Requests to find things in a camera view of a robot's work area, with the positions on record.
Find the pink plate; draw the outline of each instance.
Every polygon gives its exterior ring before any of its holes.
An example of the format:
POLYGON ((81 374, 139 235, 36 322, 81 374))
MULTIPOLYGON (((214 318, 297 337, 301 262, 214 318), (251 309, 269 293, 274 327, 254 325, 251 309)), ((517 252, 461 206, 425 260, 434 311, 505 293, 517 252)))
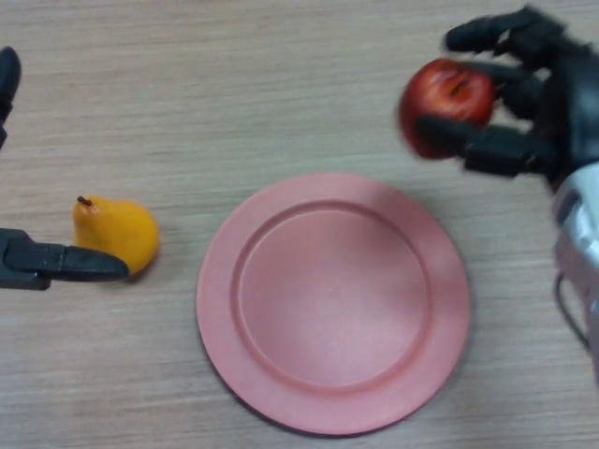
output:
POLYGON ((439 390, 470 323, 460 255, 416 202, 378 181, 301 176, 239 206, 197 286, 204 346, 257 412, 348 435, 439 390))

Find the cable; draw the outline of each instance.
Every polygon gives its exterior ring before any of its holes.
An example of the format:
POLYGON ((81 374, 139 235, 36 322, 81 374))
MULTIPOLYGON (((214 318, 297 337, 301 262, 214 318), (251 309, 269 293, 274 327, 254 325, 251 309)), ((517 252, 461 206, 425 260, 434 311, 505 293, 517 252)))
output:
POLYGON ((591 342, 589 341, 589 337, 585 335, 585 333, 580 329, 580 326, 576 322, 576 320, 572 317, 572 314, 568 310, 565 305, 565 301, 563 299, 562 294, 562 283, 563 283, 563 273, 559 272, 555 277, 555 283, 553 284, 553 297, 555 298, 555 302, 562 314, 563 320, 570 327, 574 335, 576 335, 578 341, 582 345, 585 351, 588 353, 591 351, 591 342))

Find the wooden table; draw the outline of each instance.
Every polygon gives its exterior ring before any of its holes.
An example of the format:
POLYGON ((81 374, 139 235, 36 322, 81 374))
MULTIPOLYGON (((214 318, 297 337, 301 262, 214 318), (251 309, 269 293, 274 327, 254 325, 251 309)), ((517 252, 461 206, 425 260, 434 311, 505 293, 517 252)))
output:
MULTIPOLYGON (((599 4, 539 2, 589 40, 599 4)), ((591 448, 599 391, 551 296, 555 239, 534 179, 417 160, 392 120, 449 27, 519 7, 458 0, 5 0, 22 85, 0 152, 0 224, 68 243, 77 195, 135 198, 161 226, 142 282, 56 282, 0 300, 0 447, 591 448), (213 374, 197 270, 248 195, 348 171, 421 201, 472 280, 460 370, 408 421, 351 440, 268 425, 213 374)))

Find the apple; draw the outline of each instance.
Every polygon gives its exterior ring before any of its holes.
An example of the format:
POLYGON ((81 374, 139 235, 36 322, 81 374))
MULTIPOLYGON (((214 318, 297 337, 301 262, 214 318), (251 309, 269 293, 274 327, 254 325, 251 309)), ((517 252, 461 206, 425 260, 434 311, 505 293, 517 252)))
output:
POLYGON ((424 65, 405 87, 398 107, 398 125, 412 149, 426 159, 445 159, 452 154, 433 148, 416 132, 416 119, 436 114, 484 126, 495 102, 495 86, 484 73, 441 58, 424 65))

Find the pear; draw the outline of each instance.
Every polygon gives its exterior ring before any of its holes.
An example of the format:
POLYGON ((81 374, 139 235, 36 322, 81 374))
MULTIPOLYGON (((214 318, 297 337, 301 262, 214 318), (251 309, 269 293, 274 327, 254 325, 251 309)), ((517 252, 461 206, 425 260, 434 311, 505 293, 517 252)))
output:
POLYGON ((72 215, 75 244, 119 257, 130 275, 148 267, 158 251, 158 223, 135 201, 79 196, 72 215))

